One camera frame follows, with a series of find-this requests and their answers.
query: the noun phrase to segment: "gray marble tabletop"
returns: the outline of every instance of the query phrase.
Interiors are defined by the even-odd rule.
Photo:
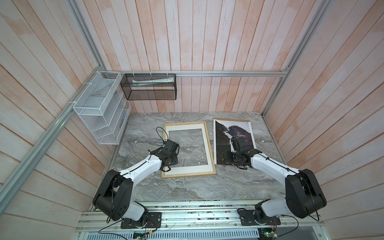
[[[128,168],[148,155],[148,149],[158,148],[162,142],[156,127],[164,123],[206,121],[213,150],[213,118],[248,119],[251,121],[257,149],[281,162],[275,144],[259,113],[133,113],[128,119],[119,153],[113,169]],[[180,144],[177,166],[203,165],[206,156],[195,150],[201,144],[200,133],[195,130],[170,132],[170,139]],[[132,191],[132,200],[232,200],[268,199],[284,197],[284,186],[262,171],[240,170],[235,166],[215,165],[216,175],[162,179],[161,171],[149,175]]]

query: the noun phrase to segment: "black mounting plate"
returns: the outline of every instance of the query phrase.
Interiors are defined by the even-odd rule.
[[[240,217],[240,221],[241,221],[242,226],[260,225],[254,220],[253,212],[255,210],[239,210],[239,211],[241,211],[242,215],[245,216],[244,218]],[[266,222],[271,222],[272,225],[275,224],[275,221],[276,221],[276,225],[281,225],[281,221],[280,221],[279,217],[268,217],[265,220],[266,220]]]
[[[121,229],[137,228],[133,224],[133,220],[125,218],[121,221]],[[149,212],[147,217],[147,228],[160,228],[161,227],[161,212]]]

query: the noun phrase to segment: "mesh basket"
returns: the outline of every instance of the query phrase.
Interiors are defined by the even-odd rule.
[[[175,74],[125,74],[121,87],[128,100],[176,100]]]
[[[102,116],[120,81],[121,75],[118,72],[99,72],[76,101],[73,109],[79,115]]]

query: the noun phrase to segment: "black wire basket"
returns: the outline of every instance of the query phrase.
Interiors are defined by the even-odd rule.
[[[126,73],[120,85],[128,100],[176,100],[175,74]]]

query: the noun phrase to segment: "white picture mat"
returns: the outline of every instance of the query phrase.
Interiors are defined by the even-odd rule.
[[[205,133],[204,123],[172,125],[172,126],[165,127],[165,131],[168,134],[168,136],[170,131],[191,130],[191,129],[201,129],[201,133],[203,135],[203,141],[204,141],[205,154],[207,155],[207,165],[189,166],[189,167],[171,167],[171,170],[169,172],[165,172],[164,175],[176,175],[176,174],[213,171],[211,154],[209,152],[207,134]]]
[[[216,157],[216,121],[218,121],[219,123],[222,124],[222,122],[244,122],[244,121],[231,121],[231,120],[220,120],[220,119],[214,119],[214,162],[215,164],[217,164],[217,157]],[[252,137],[252,143],[253,143],[253,147],[255,149],[256,148],[256,143],[255,143],[255,138],[253,136],[253,132],[252,132],[252,127],[251,127],[251,122],[247,122],[248,125],[249,125],[249,130],[251,131],[251,137]]]

